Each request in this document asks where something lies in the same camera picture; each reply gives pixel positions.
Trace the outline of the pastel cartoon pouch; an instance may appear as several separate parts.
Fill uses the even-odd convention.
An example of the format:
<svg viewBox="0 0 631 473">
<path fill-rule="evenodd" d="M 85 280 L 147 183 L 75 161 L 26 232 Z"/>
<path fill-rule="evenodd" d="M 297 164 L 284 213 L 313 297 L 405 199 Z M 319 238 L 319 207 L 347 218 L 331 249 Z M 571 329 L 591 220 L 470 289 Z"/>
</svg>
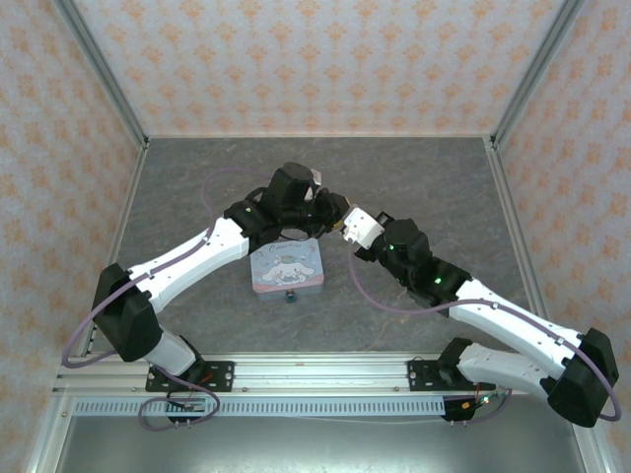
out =
<svg viewBox="0 0 631 473">
<path fill-rule="evenodd" d="M 324 272 L 315 238 L 269 243 L 249 256 L 252 289 L 261 301 L 319 294 Z"/>
</svg>

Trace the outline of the right controller circuit board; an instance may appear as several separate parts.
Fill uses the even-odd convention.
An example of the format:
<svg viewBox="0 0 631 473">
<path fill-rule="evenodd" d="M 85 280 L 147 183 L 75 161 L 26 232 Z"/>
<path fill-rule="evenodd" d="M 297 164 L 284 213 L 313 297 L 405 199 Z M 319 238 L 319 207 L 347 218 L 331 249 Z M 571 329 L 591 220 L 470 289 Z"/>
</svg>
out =
<svg viewBox="0 0 631 473">
<path fill-rule="evenodd" d="M 498 391 L 494 391 L 491 393 L 487 393 L 484 395 L 481 395 L 480 397 L 472 397 L 472 398 L 465 398 L 463 400 L 458 401 L 458 406 L 463 410 L 463 411 L 476 411 L 477 409 L 485 406 L 486 404 L 489 404 L 492 400 L 495 400 L 497 398 L 501 398 L 503 396 L 503 393 L 498 392 Z"/>
</svg>

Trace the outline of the controller circuit board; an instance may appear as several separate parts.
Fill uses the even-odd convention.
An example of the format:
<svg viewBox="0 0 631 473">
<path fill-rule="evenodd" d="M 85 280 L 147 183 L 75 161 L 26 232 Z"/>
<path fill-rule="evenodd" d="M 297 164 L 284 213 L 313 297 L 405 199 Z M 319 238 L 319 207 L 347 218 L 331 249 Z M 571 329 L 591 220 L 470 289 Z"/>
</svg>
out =
<svg viewBox="0 0 631 473">
<path fill-rule="evenodd" d="M 204 398 L 169 398 L 166 401 L 165 413 L 168 417 L 198 418 L 207 413 Z"/>
<path fill-rule="evenodd" d="M 498 391 L 494 391 L 491 393 L 487 393 L 484 395 L 481 395 L 480 397 L 472 397 L 472 398 L 465 398 L 463 400 L 458 401 L 458 406 L 463 410 L 463 411 L 476 411 L 477 409 L 485 406 L 486 404 L 489 404 L 492 400 L 495 400 L 497 398 L 501 398 L 503 396 L 503 393 L 498 392 Z"/>
</svg>

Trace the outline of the grey metal lower panel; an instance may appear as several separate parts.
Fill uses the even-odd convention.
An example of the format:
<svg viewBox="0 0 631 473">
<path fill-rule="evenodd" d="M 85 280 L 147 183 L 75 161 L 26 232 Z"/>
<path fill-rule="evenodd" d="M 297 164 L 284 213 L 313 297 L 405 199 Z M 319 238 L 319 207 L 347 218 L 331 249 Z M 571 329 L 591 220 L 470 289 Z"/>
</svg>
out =
<svg viewBox="0 0 631 473">
<path fill-rule="evenodd" d="M 479 425 L 218 418 L 150 433 L 72 421 L 57 473 L 586 473 L 572 429 L 513 407 Z"/>
</svg>

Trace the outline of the left controller circuit board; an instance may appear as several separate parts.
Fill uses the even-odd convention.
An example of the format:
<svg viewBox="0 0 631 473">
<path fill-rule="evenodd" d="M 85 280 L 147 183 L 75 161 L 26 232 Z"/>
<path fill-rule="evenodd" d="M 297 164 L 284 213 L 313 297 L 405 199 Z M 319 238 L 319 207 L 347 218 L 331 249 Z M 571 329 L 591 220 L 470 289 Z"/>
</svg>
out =
<svg viewBox="0 0 631 473">
<path fill-rule="evenodd" d="M 169 398 L 166 401 L 165 413 L 168 417 L 198 418 L 207 413 L 204 398 Z"/>
</svg>

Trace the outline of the aluminium side table rail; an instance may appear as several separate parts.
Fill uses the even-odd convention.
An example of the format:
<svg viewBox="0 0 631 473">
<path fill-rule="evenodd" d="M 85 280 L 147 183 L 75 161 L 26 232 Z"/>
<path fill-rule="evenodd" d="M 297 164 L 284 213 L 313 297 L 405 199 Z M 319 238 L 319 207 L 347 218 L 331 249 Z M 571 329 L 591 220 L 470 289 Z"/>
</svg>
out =
<svg viewBox="0 0 631 473">
<path fill-rule="evenodd" d="M 141 146 L 137 155 L 135 167 L 133 169 L 133 173 L 131 174 L 129 178 L 126 193 L 122 201 L 122 207 L 117 217 L 116 225 L 114 228 L 114 235 L 109 246 L 109 253 L 105 259 L 105 267 L 108 267 L 110 264 L 114 263 L 117 260 L 117 256 L 119 254 L 122 240 L 124 237 L 127 221 L 128 221 L 131 208 L 133 205 L 133 200 L 136 194 L 136 190 L 139 184 L 141 173 L 142 173 L 142 170 L 147 158 L 147 154 L 150 148 L 150 143 L 151 143 L 151 139 L 149 137 L 147 137 L 145 141 L 141 143 Z M 75 350 L 76 355 L 79 355 L 81 358 L 85 358 L 91 354 L 93 340 L 94 340 L 94 336 L 96 332 L 97 332 L 97 328 L 95 324 L 91 323 L 86 328 L 86 330 L 81 335 L 81 338 L 79 339 L 79 348 Z"/>
<path fill-rule="evenodd" d="M 526 236 L 519 219 L 517 206 L 510 189 L 498 146 L 492 140 L 492 136 L 484 137 L 483 142 L 524 284 L 528 307 L 539 317 L 550 320 L 548 303 L 539 284 L 527 247 Z"/>
</svg>

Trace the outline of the aluminium front mounting rail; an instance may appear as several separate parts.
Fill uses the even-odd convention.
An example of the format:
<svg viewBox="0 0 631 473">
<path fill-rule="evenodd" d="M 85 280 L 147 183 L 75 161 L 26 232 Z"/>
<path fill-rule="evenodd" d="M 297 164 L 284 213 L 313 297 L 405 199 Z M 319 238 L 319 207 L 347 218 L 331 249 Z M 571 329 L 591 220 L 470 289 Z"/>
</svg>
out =
<svg viewBox="0 0 631 473">
<path fill-rule="evenodd" d="M 474 344 L 473 359 L 464 364 L 475 383 L 492 383 L 533 395 L 539 381 L 549 375 L 526 357 L 490 350 Z M 438 356 L 403 352 L 349 353 L 235 353 L 206 354 L 218 364 L 232 362 L 232 392 L 271 395 L 302 394 L 368 395 L 410 391 L 407 363 L 414 358 L 436 360 Z M 149 364 L 126 363 L 111 356 L 80 369 L 60 368 L 55 387 L 83 390 L 143 390 Z"/>
</svg>

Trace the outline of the aluminium frame corner post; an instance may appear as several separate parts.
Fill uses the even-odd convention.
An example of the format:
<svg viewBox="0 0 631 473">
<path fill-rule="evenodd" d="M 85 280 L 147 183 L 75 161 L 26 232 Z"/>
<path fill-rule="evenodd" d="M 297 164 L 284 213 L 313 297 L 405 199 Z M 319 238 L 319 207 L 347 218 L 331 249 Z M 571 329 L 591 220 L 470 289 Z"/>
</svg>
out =
<svg viewBox="0 0 631 473">
<path fill-rule="evenodd" d="M 499 150 L 507 141 L 585 2 L 586 0 L 563 0 L 550 28 L 528 64 L 526 72 L 500 118 L 496 130 L 489 136 L 491 147 L 494 150 Z"/>
<path fill-rule="evenodd" d="M 149 137 L 143 130 L 140 120 L 115 78 L 104 52 L 98 45 L 75 0 L 52 0 L 52 3 L 74 36 L 83 56 L 92 67 L 127 132 L 141 150 L 146 149 Z"/>
</svg>

